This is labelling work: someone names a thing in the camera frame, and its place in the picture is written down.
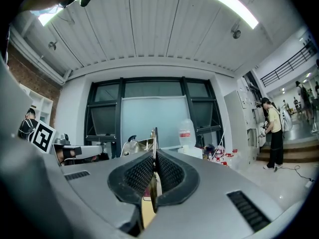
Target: whiteboard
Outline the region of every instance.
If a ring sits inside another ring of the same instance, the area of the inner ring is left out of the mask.
[[[148,139],[153,128],[158,128],[159,147],[178,146],[179,125],[189,119],[185,96],[122,98],[122,146],[132,135],[136,140]]]

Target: person in background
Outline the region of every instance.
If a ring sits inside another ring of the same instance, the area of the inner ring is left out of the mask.
[[[271,104],[268,98],[262,98],[261,104],[263,109],[268,112],[268,127],[265,133],[261,133],[258,137],[266,137],[271,131],[270,157],[264,169],[274,169],[275,166],[282,167],[284,160],[283,132],[280,123],[279,112]]]
[[[309,96],[310,100],[311,100],[311,98],[314,97],[312,89],[308,89],[308,96]]]
[[[284,102],[284,108],[286,109],[286,111],[289,112],[289,105],[286,103],[286,100],[284,99],[283,102]]]
[[[307,90],[305,89],[303,85],[300,84],[299,81],[296,81],[296,87],[297,87],[298,95],[301,97],[300,98],[301,109],[306,112],[307,122],[309,122],[309,120],[313,116],[312,116],[311,104],[309,101]]]
[[[294,105],[296,107],[296,110],[298,112],[298,109],[299,109],[299,105],[298,105],[298,100],[294,97]]]
[[[30,108],[21,123],[19,128],[18,137],[31,141],[33,137],[33,132],[38,125],[38,122],[35,120],[35,111]]]
[[[318,82],[316,82],[315,91],[317,93],[317,97],[319,96],[318,89],[319,89],[319,85],[318,85]]]
[[[295,105],[296,108],[297,108],[297,106],[298,106],[298,100],[296,99],[296,97],[294,97],[294,105]]]

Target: air vent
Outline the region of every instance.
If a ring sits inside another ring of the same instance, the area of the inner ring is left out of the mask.
[[[67,181],[78,179],[84,176],[88,176],[90,173],[88,171],[81,171],[77,173],[70,173],[70,174],[65,174],[64,177]]]
[[[270,221],[241,191],[227,194],[254,232],[263,229]]]

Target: plastic bottle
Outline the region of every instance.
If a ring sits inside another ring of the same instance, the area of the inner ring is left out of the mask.
[[[190,119],[184,119],[179,127],[179,142],[181,146],[194,147],[196,144],[195,130]]]

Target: fluorescent light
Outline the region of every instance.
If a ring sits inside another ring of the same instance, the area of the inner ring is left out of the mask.
[[[38,19],[40,20],[42,26],[45,26],[50,21],[50,19],[52,19],[54,16],[56,16],[62,10],[63,10],[63,8],[58,8],[56,10],[56,12],[42,14],[39,16]]]
[[[252,29],[254,29],[258,25],[257,19],[253,16],[253,14],[247,9],[239,0],[219,0],[229,8],[231,8],[234,12],[236,12],[239,16],[242,17],[244,21],[247,22],[248,25]]]
[[[62,11],[62,8],[58,8],[58,10],[56,11],[56,13],[46,13],[46,14],[42,14],[38,17],[38,19],[40,20],[41,24],[43,26],[45,26],[55,15],[57,15],[60,11]]]

